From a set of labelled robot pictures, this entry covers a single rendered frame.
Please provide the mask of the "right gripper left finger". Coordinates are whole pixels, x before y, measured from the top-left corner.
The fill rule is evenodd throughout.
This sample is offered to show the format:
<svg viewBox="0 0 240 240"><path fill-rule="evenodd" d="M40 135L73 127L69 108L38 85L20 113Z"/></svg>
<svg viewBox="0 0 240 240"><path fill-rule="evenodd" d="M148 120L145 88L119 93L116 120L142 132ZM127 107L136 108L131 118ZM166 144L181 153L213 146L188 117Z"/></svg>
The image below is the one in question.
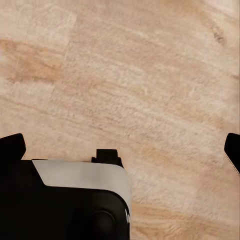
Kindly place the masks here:
<svg viewBox="0 0 240 240"><path fill-rule="evenodd" d="M0 193L26 153L22 133L0 138Z"/></svg>

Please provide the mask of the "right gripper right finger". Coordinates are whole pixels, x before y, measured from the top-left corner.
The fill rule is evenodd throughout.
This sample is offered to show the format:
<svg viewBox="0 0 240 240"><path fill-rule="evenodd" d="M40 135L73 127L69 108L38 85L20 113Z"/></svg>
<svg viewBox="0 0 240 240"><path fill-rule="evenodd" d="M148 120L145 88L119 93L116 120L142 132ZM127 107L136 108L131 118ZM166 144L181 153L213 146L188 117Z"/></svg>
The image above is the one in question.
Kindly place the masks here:
<svg viewBox="0 0 240 240"><path fill-rule="evenodd" d="M233 162L237 170L240 172L240 135L229 133L227 135L224 151Z"/></svg>

